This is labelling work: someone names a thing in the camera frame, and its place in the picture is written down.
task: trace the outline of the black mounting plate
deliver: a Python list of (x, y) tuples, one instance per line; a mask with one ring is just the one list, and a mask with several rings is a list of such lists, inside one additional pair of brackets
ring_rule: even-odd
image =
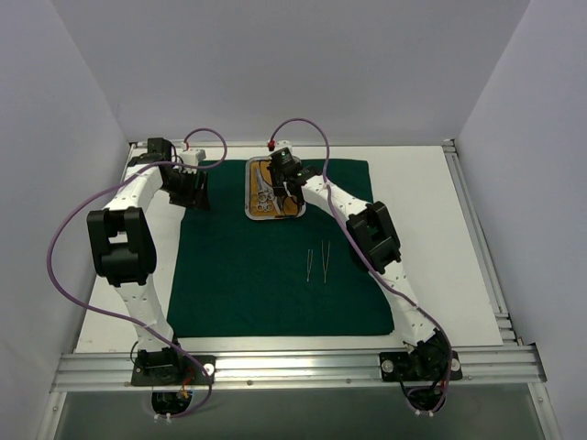
[[(459, 354), (456, 351), (452, 352), (452, 358), (459, 360)], [(409, 363), (409, 355), (406, 351), (393, 351), (393, 352), (385, 352), (379, 354), (379, 365), (385, 361), (391, 360), (394, 365), (394, 371), (386, 373), (380, 368), (380, 372), (382, 373), (382, 380), (384, 382), (398, 382), (396, 374), (399, 373), (400, 378), (403, 382), (421, 382), (421, 381), (430, 381), (430, 378), (423, 378), (415, 374), (412, 368), (402, 368)], [(462, 379), (462, 369), (459, 365), (459, 369), (457, 371), (450, 372), (450, 380), (461, 380)]]
[[(214, 367), (214, 372), (216, 372), (216, 357), (209, 355), (192, 356), (202, 365), (211, 364)], [(202, 373), (202, 371), (198, 369), (196, 365), (192, 364), (185, 357), (183, 358), (183, 363), (186, 365), (186, 368), (184, 369), (184, 373), (181, 375), (165, 375), (165, 373), (156, 374), (154, 371), (149, 371), (148, 369), (143, 370), (138, 366), (134, 366), (132, 370), (132, 378), (130, 380), (130, 384), (133, 387), (160, 387), (167, 385), (181, 386), (183, 382), (191, 376), (193, 376), (193, 378), (189, 382), (187, 382), (186, 385), (208, 384), (208, 379)], [(214, 383), (214, 372), (210, 375), (212, 383)]]

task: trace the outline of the metal tray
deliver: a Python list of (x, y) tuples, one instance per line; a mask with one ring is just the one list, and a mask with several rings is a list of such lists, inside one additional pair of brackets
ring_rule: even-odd
[(271, 176), (267, 171), (269, 156), (257, 156), (247, 160), (245, 165), (245, 215), (251, 220), (281, 220), (299, 217), (305, 213), (305, 204), (297, 211), (294, 199), (287, 198), (279, 206), (269, 185)]

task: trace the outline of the wire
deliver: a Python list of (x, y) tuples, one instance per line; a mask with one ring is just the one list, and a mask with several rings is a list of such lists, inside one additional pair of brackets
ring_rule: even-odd
[[(295, 204), (295, 214), (286, 214), (285, 213), (285, 202), (287, 202), (288, 200), (291, 201), (293, 204)], [(297, 200), (295, 199), (294, 196), (286, 195), (285, 197), (283, 197), (281, 199), (281, 202), (282, 202), (283, 214), (277, 215), (275, 218), (297, 218), (297, 216), (302, 212), (302, 205), (300, 205), (297, 202)]]
[[(353, 240), (352, 236), (350, 235), (349, 231), (347, 230), (347, 227), (343, 223), (340, 216), (337, 214), (337, 210), (335, 209), (335, 207), (332, 203), (332, 189), (330, 188), (329, 180), (327, 177), (328, 162), (330, 161), (330, 144), (328, 143), (327, 135), (325, 134), (324, 130), (322, 130), (322, 128), (320, 128), (320, 126), (318, 126), (317, 123), (315, 123), (314, 121), (311, 121), (310, 119), (306, 119), (304, 117), (294, 117), (292, 119), (287, 119), (286, 121), (281, 122), (277, 126), (277, 128), (275, 128), (273, 133), (271, 134), (271, 138), (270, 138), (269, 142), (271, 143), (274, 141), (274, 138), (277, 135), (277, 132), (279, 130), (281, 130), (283, 126), (290, 124), (292, 122), (305, 122), (305, 123), (311, 125), (312, 127), (314, 127), (318, 131), (318, 133), (320, 133), (320, 135), (322, 136), (322, 139), (324, 139), (324, 143), (327, 148), (327, 155), (326, 155), (326, 158), (324, 161), (324, 167), (322, 168), (322, 179), (324, 180), (324, 184), (327, 187), (327, 191), (328, 191), (328, 194), (327, 194), (328, 207), (330, 208), (330, 212), (331, 212), (332, 216), (334, 217), (334, 219), (336, 220), (338, 226), (342, 230), (343, 234), (345, 235), (345, 237), (349, 241), (352, 248), (355, 250), (355, 252), (357, 252), (357, 255), (359, 256), (360, 260), (363, 262), (363, 264), (365, 265), (367, 270), (371, 273), (372, 277), (383, 286), (383, 288), (385, 290), (387, 290), (388, 292), (407, 301), (412, 307), (414, 307), (418, 312), (420, 312), (428, 321), (430, 321), (430, 323), (432, 323), (432, 325), (434, 327), (436, 327), (438, 329), (438, 331), (444, 336), (445, 340), (447, 341), (447, 345), (449, 346), (449, 359), (448, 359), (448, 364), (447, 364), (448, 371), (446, 374), (444, 387), (441, 388), (442, 395), (440, 396), (438, 403), (434, 406), (434, 408), (432, 408), (432, 410), (430, 410), (432, 413), (435, 413), (436, 411), (438, 411), (442, 407), (442, 405), (444, 404), (444, 400), (447, 399), (447, 390), (449, 388), (449, 383), (450, 383), (450, 364), (452, 362), (452, 346), (450, 344), (449, 338), (447, 337), (447, 334), (444, 331), (444, 329), (442, 328), (442, 326), (438, 323), (438, 321), (436, 319), (434, 319), (434, 317), (431, 314), (426, 312), (423, 308), (421, 308), (418, 304), (416, 304), (414, 301), (412, 301), (412, 299), (410, 299), (404, 293), (401, 293), (400, 291), (397, 291), (396, 289), (391, 287), (383, 279), (383, 277), (379, 274), (379, 272), (373, 268), (373, 266), (370, 264), (370, 262), (365, 258), (363, 253), (360, 251), (359, 245), (357, 245), (355, 240)], [(410, 391), (412, 393), (414, 393), (417, 390), (423, 390), (423, 389), (427, 389), (427, 387), (416, 387), (416, 388), (412, 388)]]
[[(204, 165), (204, 166), (197, 165), (196, 166), (196, 165), (187, 165), (184, 163), (182, 163), (182, 164), (178, 163), (177, 166), (189, 168), (192, 170), (210, 170), (210, 169), (217, 167), (225, 160), (225, 158), (227, 157), (227, 154), (228, 154), (228, 146), (227, 146), (227, 143), (224, 140), (224, 138), (217, 131), (213, 130), (212, 128), (197, 128), (196, 130), (192, 131), (188, 135), (188, 137), (190, 137), (191, 135), (193, 135), (195, 133), (199, 133), (199, 132), (203, 132), (203, 131), (208, 132), (208, 133), (212, 133), (212, 134), (218, 136), (218, 138), (222, 142), (222, 146), (224, 148), (224, 153), (222, 155), (222, 158), (220, 158), (218, 161), (214, 162), (211, 165)], [(55, 270), (53, 268), (53, 252), (55, 250), (55, 246), (57, 245), (57, 240), (61, 236), (65, 227), (71, 222), (71, 220), (73, 220), (73, 218), (76, 215), (78, 215), (80, 213), (80, 211), (82, 211), (84, 209), (84, 207), (86, 207), (91, 202), (99, 199), (103, 195), (106, 195), (108, 193), (112, 193), (112, 192), (117, 191), (121, 188), (124, 188), (125, 186), (127, 186), (129, 183), (134, 181), (140, 174), (142, 174), (146, 170), (149, 170), (153, 167), (159, 167), (161, 165), (169, 166), (170, 163), (173, 163), (173, 162), (160, 161), (160, 162), (149, 163), (149, 164), (145, 165), (143, 168), (141, 168), (139, 171), (137, 171), (135, 174), (130, 176), (128, 179), (123, 181), (122, 183), (119, 183), (118, 185), (115, 185), (115, 186), (112, 186), (112, 187), (107, 188), (105, 190), (102, 190), (101, 192), (97, 192), (96, 194), (88, 197), (86, 200), (84, 200), (82, 203), (80, 203), (77, 207), (75, 207), (69, 214), (67, 214), (65, 216), (65, 219), (61, 222), (61, 224), (57, 228), (57, 231), (55, 231), (55, 234), (51, 238), (51, 241), (49, 243), (49, 247), (47, 249), (46, 265), (47, 265), (47, 273), (49, 274), (50, 281), (53, 283), (53, 286), (55, 286), (55, 289), (57, 289), (57, 291), (62, 296), (64, 296), (65, 299), (69, 300), (70, 302), (72, 302), (80, 307), (83, 307), (86, 310), (96, 312), (97, 314), (103, 314), (106, 316), (111, 316), (113, 318), (122, 319), (123, 321), (128, 321), (134, 325), (138, 325), (140, 327), (143, 327), (147, 332), (151, 333), (153, 336), (155, 336), (157, 339), (159, 339), (163, 344), (168, 345), (169, 347), (173, 348), (178, 354), (186, 357), (190, 362), (192, 362), (194, 365), (196, 365), (199, 370), (202, 371), (202, 373), (204, 374), (204, 376), (208, 380), (208, 392), (204, 396), (204, 398), (201, 401), (199, 401), (197, 404), (191, 406), (190, 408), (188, 408), (184, 412), (180, 412), (179, 414), (175, 414), (173, 416), (173, 417), (183, 417), (185, 415), (193, 413), (195, 410), (202, 407), (202, 405), (204, 405), (208, 401), (208, 399), (210, 399), (210, 396), (212, 395), (212, 379), (208, 375), (207, 371), (204, 369), (204, 366), (195, 357), (190, 355), (187, 351), (185, 351), (179, 345), (174, 344), (172, 341), (170, 341), (169, 339), (167, 339), (163, 335), (160, 335), (157, 331), (153, 330), (146, 323), (140, 321), (139, 319), (133, 318), (131, 316), (126, 316), (126, 315), (123, 315), (120, 313), (110, 312), (109, 310), (105, 310), (100, 307), (95, 307), (95, 306), (90, 305), (86, 302), (78, 300), (73, 295), (68, 293), (63, 286), (61, 286), (61, 284), (57, 280), (57, 276), (55, 275)]]
[(134, 365), (135, 367), (137, 366), (137, 364), (135, 363), (135, 359), (132, 358), (132, 352), (135, 351), (135, 347), (137, 346), (137, 344), (138, 344), (138, 341), (132, 345), (132, 347), (130, 348), (130, 353), (128, 353), (128, 357), (130, 358), (132, 365)]
[(190, 373), (190, 375), (183, 380), (182, 387), (179, 390), (179, 393), (183, 396), (184, 399), (189, 397), (187, 391), (185, 390), (185, 386), (194, 378), (194, 371), (191, 368), (187, 369), (187, 371)]
[(181, 163), (183, 163), (182, 157), (179, 154), (177, 154), (177, 148), (173, 144), (172, 144), (172, 150), (173, 150), (173, 153), (172, 153), (172, 162), (175, 162), (175, 163), (181, 162)]

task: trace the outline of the bolt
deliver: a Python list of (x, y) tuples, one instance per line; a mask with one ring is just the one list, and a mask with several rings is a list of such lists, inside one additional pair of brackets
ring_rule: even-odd
[(391, 373), (393, 372), (393, 362), (389, 359), (384, 360), (382, 362), (382, 371), (384, 373)]
[(214, 365), (212, 364), (204, 364), (205, 372), (208, 373), (208, 376), (212, 376), (214, 374)]
[(460, 369), (460, 362), (458, 359), (453, 358), (452, 361), (450, 362), (450, 369), (452, 371), (459, 371)]

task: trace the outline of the white table surface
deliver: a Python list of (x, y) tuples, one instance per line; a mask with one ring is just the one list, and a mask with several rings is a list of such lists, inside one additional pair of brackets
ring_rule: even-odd
[[(218, 159), (221, 153), (221, 148), (206, 149), (210, 160)], [(325, 155), (324, 148), (319, 147), (294, 147), (293, 153), (302, 160), (320, 159)], [(266, 154), (265, 148), (235, 147), (229, 150), (227, 158), (243, 160)], [(442, 148), (334, 147), (331, 158), (369, 162), (373, 197), (388, 207), (402, 241), (403, 262), (415, 293), (425, 310), (443, 325), (452, 345), (501, 345), (503, 341), (489, 293), (483, 283)], [(214, 178), (214, 170), (211, 170), (210, 179)], [(158, 254), (155, 288), (165, 314), (171, 297), (184, 213), (183, 208), (169, 205), (168, 200), (167, 193), (158, 192), (147, 211)], [(213, 207), (220, 203), (210, 202)], [(332, 227), (338, 227), (334, 220)], [(96, 278), (90, 304), (127, 314), (122, 299), (102, 278)], [(127, 353), (136, 338), (132, 324), (88, 312), (75, 351)], [(402, 345), (395, 334), (202, 337), (183, 338), (180, 343), (188, 350), (202, 352), (393, 348)]]

